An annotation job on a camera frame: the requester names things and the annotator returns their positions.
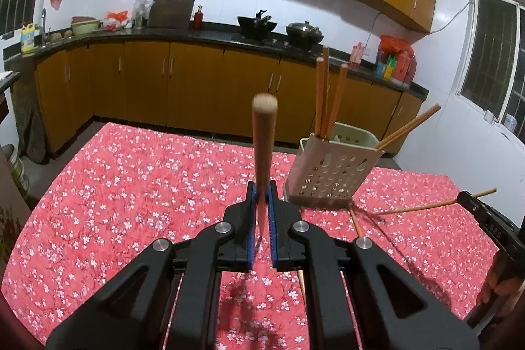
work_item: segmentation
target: sink faucet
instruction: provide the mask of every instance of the sink faucet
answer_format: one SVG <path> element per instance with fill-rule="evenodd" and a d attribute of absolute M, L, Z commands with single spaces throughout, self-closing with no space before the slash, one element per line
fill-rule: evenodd
<path fill-rule="evenodd" d="M 40 36 L 42 38 L 42 45 L 45 45 L 47 42 L 46 38 L 46 9 L 42 10 L 42 28 L 40 30 Z"/>

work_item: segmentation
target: wooden dowel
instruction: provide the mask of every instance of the wooden dowel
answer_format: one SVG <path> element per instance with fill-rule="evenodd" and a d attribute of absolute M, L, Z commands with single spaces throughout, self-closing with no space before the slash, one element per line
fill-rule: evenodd
<path fill-rule="evenodd" d="M 266 226 L 266 192 L 270 181 L 271 155 L 274 151 L 277 99 L 270 94 L 258 94 L 251 103 L 255 152 L 255 185 L 259 235 Z"/>
<path fill-rule="evenodd" d="M 410 131 L 417 128 L 419 125 L 421 125 L 423 122 L 425 122 L 427 119 L 429 119 L 432 115 L 434 115 L 436 112 L 438 112 L 441 109 L 441 106 L 439 104 L 434 104 L 430 109 L 419 115 L 418 117 L 412 119 L 409 123 L 399 128 L 397 131 L 391 133 L 388 137 L 382 139 L 379 141 L 379 143 L 376 144 L 376 149 L 384 149 L 388 145 L 394 143 L 399 138 L 403 138 L 405 135 L 407 135 Z"/>
<path fill-rule="evenodd" d="M 330 69 L 330 49 L 323 46 L 323 107 L 321 114 L 321 138 L 326 135 L 326 129 L 328 128 L 328 76 Z"/>
<path fill-rule="evenodd" d="M 348 64 L 341 64 L 339 70 L 339 78 L 337 79 L 337 89 L 335 90 L 335 97 L 333 99 L 332 110 L 330 111 L 330 119 L 328 120 L 328 127 L 326 129 L 325 139 L 330 138 L 333 131 L 333 126 L 337 120 L 337 114 L 339 113 L 339 106 L 343 98 L 343 92 L 345 91 L 345 84 L 347 82 Z"/>
<path fill-rule="evenodd" d="M 323 118 L 323 67 L 324 60 L 318 57 L 316 60 L 316 137 L 321 138 L 321 122 Z"/>
<path fill-rule="evenodd" d="M 350 215 L 352 216 L 352 221 L 354 222 L 354 229 L 355 232 L 358 234 L 359 237 L 363 237 L 363 229 L 361 228 L 361 225 L 358 222 L 358 218 L 354 213 L 354 210 L 352 208 L 348 208 L 350 210 Z"/>
<path fill-rule="evenodd" d="M 482 191 L 481 193 L 476 193 L 475 195 L 472 195 L 475 198 L 480 198 L 482 196 L 487 196 L 491 193 L 495 193 L 498 191 L 498 189 L 495 187 L 493 189 Z M 423 211 L 425 209 L 432 209 L 432 208 L 440 208 L 445 207 L 448 205 L 453 205 L 454 203 L 457 203 L 457 199 L 449 200 L 447 202 L 440 202 L 440 203 L 432 203 L 430 205 L 425 205 L 422 207 L 414 207 L 414 208 L 402 208 L 402 209 L 395 209 L 393 211 L 381 211 L 379 213 L 372 213 L 374 215 L 384 215 L 384 214 L 401 214 L 401 213 L 411 213 L 413 211 Z"/>

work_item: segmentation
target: window frame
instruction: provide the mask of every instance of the window frame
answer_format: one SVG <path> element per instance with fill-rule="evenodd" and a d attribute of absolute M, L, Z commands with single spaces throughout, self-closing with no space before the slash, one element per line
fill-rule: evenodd
<path fill-rule="evenodd" d="M 512 68 L 512 71 L 510 73 L 509 84 L 508 84 L 508 87 L 507 87 L 507 93 L 505 94 L 505 99 L 503 101 L 503 106 L 501 107 L 501 110 L 499 112 L 492 112 L 494 114 L 494 121 L 497 124 L 500 124 L 503 128 L 505 128 L 503 126 L 502 122 L 505 119 L 505 112 L 507 111 L 507 107 L 508 107 L 508 103 L 509 103 L 509 99 L 510 99 L 510 94 L 513 91 L 514 79 L 515 79 L 515 75 L 516 75 L 516 69 L 517 69 L 517 66 L 518 66 L 518 55 L 519 55 L 519 51 L 520 51 L 520 46 L 519 46 L 520 45 L 520 39 L 521 39 L 520 9 L 524 9 L 525 10 L 525 6 L 523 4 L 521 4 L 520 2 L 517 2 L 515 0 L 500 0 L 500 1 L 510 3 L 510 4 L 512 4 L 512 5 L 514 5 L 516 7 L 516 49 L 514 51 L 513 68 Z M 478 13 L 479 13 L 479 0 L 474 0 L 474 2 L 473 2 L 473 14 L 472 14 L 472 16 L 473 16 L 472 17 L 472 19 L 473 19 L 472 21 L 473 22 L 472 22 L 472 27 L 471 27 L 471 33 L 470 33 L 470 35 L 468 37 L 467 55 L 465 57 L 465 61 L 463 63 L 463 68 L 461 70 L 461 76 L 459 78 L 459 82 L 458 82 L 458 85 L 457 85 L 457 88 L 456 88 L 456 96 L 459 99 L 461 99 L 464 103 L 469 105 L 472 109 L 477 110 L 482 115 L 485 115 L 485 110 L 484 109 L 482 109 L 476 103 L 474 103 L 473 101 L 469 100 L 468 98 L 466 98 L 465 96 L 463 96 L 461 94 L 461 90 L 463 88 L 463 84 L 464 84 L 465 78 L 467 76 L 468 68 L 471 65 L 472 52 L 473 52 L 473 48 L 474 48 L 474 40 L 476 39 L 475 36 L 476 36 L 477 29 L 478 29 Z M 518 139 L 518 141 L 521 144 L 525 144 L 521 140 L 519 140 L 519 138 L 517 138 L 514 134 L 513 134 L 513 136 L 516 139 Z"/>

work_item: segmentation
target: red floral tablecloth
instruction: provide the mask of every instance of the red floral tablecloth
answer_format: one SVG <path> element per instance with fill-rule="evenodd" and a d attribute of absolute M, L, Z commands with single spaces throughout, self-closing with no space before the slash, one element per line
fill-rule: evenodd
<path fill-rule="evenodd" d="M 282 188 L 294 156 L 274 153 Z M 2 282 L 12 310 L 45 343 L 53 328 L 157 237 L 191 239 L 243 200 L 253 149 L 107 124 L 69 162 L 32 213 Z M 375 168 L 354 195 L 373 212 L 454 199 L 447 177 Z M 459 317 L 495 253 L 457 205 L 419 213 L 358 214 L 366 233 Z M 304 210 L 333 237 L 356 237 L 347 211 Z M 309 348 L 295 273 L 271 267 L 269 243 L 249 274 L 222 274 L 216 347 Z"/>

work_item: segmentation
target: human hand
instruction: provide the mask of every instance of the human hand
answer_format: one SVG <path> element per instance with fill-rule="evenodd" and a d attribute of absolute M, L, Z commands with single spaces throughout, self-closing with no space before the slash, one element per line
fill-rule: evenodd
<path fill-rule="evenodd" d="M 492 266 L 490 266 L 487 277 L 481 287 L 481 291 L 476 298 L 476 305 L 478 306 L 482 303 L 486 304 L 489 302 L 493 292 L 497 295 L 507 295 L 508 299 L 501 310 L 497 313 L 497 317 L 508 315 L 514 309 L 525 289 L 525 282 L 522 278 L 518 277 L 510 278 L 498 283 L 505 267 L 505 262 L 505 257 L 501 254 L 501 251 L 498 251 L 494 255 Z"/>

